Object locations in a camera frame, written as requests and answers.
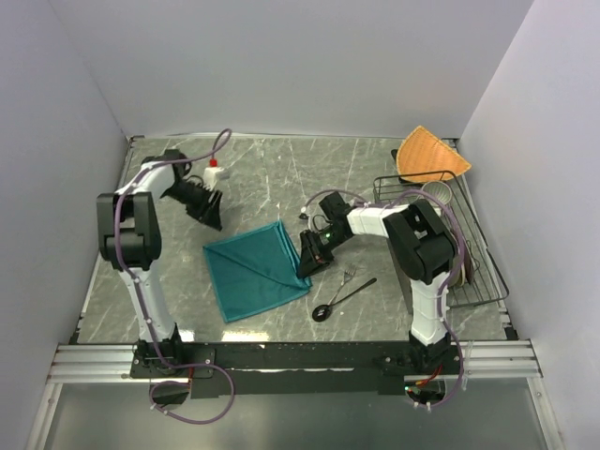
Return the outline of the teal satin napkin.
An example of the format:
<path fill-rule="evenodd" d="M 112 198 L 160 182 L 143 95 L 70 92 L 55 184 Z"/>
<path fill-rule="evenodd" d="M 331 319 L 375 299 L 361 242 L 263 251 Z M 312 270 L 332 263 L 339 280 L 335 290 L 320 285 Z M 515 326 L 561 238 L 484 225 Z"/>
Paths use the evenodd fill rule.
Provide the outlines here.
<path fill-rule="evenodd" d="M 208 244 L 203 255 L 225 323 L 286 305 L 312 287 L 296 274 L 300 258 L 281 220 Z"/>

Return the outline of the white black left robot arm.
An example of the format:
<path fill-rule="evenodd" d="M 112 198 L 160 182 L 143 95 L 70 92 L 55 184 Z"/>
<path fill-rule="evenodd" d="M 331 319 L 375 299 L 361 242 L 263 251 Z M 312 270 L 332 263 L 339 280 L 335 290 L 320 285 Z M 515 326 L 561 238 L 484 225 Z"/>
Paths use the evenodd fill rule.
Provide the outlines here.
<path fill-rule="evenodd" d="M 187 365 L 160 283 L 162 238 L 156 201 L 174 199 L 185 206 L 189 217 L 222 230 L 222 192 L 188 179 L 191 168 L 192 160 L 180 150 L 167 149 L 146 158 L 126 185 L 98 195 L 96 202 L 100 255 L 126 284 L 139 325 L 134 359 L 166 377 L 178 375 Z"/>

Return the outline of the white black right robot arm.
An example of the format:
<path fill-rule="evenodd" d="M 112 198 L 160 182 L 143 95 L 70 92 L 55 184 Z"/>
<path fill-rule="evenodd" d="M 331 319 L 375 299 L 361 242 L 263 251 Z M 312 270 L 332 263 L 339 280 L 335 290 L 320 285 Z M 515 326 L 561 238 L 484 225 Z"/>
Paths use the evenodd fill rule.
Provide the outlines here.
<path fill-rule="evenodd" d="M 321 272 L 333 262 L 334 249 L 354 236 L 385 238 L 411 286 L 409 361 L 420 373 L 434 371 L 451 347 L 446 295 L 453 264 L 460 256 L 458 240 L 437 209 L 423 198 L 400 206 L 351 205 L 333 189 L 319 206 L 328 225 L 300 233 L 296 275 L 307 278 Z"/>

